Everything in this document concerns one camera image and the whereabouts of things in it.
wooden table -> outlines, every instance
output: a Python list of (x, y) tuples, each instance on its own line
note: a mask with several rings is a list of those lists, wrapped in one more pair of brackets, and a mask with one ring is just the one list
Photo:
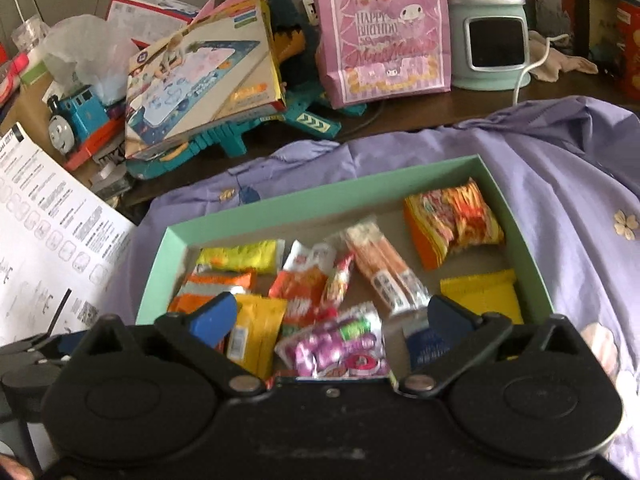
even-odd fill
[[(587, 95), (620, 106), (633, 107), (634, 101), (613, 86), (606, 76), (593, 76), (571, 72), (563, 74), (556, 83), (532, 81), (522, 89), (520, 100), (542, 100)], [(482, 118), (511, 106), (512, 92), (474, 92), (452, 89), (443, 94), (411, 96), (385, 101), (380, 116), (365, 128), (353, 131), (359, 124), (376, 114), (380, 104), (369, 105), (369, 110), (360, 118), (345, 118), (331, 115), (342, 122), (342, 131), (335, 139), (346, 142), (360, 137), (368, 137), (385, 132), (416, 131), (443, 124)], [(146, 202), (168, 191), (188, 186), (209, 178), (238, 164), (260, 156), (268, 156), (278, 148), (294, 140), (309, 139), (303, 132), (283, 123), (265, 123), (244, 134), (248, 152), (244, 156), (227, 158), (219, 146), (211, 146), (192, 158), (189, 162), (163, 176), (140, 182), (124, 196), (123, 205)]]

purple cloth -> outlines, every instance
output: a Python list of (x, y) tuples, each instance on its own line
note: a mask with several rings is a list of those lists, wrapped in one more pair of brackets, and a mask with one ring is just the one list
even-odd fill
[[(135, 231), (105, 308), (133, 322), (169, 225), (309, 187), (476, 153), (513, 210), (556, 312), (579, 330), (593, 322), (609, 328), (620, 370), (632, 373), (637, 386), (640, 241), (619, 236), (614, 215), (622, 210), (640, 218), (640, 122), (628, 110), (591, 98), (527, 102), (485, 120), (418, 134), (344, 145), (295, 142), (269, 158), (167, 193), (152, 203)], [(234, 192), (231, 199), (228, 190)], [(640, 421), (616, 439), (609, 458), (640, 478), (639, 454)]]

blue snack package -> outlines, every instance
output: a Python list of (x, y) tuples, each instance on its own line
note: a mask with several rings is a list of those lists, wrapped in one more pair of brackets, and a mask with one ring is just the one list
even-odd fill
[(404, 343), (409, 351), (411, 371), (436, 360), (449, 351), (449, 345), (429, 327), (427, 319), (412, 320), (402, 327)]

mint green appliance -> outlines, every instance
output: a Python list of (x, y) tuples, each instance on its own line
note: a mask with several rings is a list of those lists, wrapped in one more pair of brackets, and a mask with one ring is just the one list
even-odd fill
[[(529, 64), (525, 0), (448, 0), (451, 84), (510, 90)], [(527, 74), (522, 82), (530, 82)]]

black display screen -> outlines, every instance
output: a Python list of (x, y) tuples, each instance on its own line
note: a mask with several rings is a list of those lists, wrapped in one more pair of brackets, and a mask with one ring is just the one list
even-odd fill
[(472, 64), (478, 68), (517, 66), (525, 61), (522, 20), (481, 18), (469, 23)]

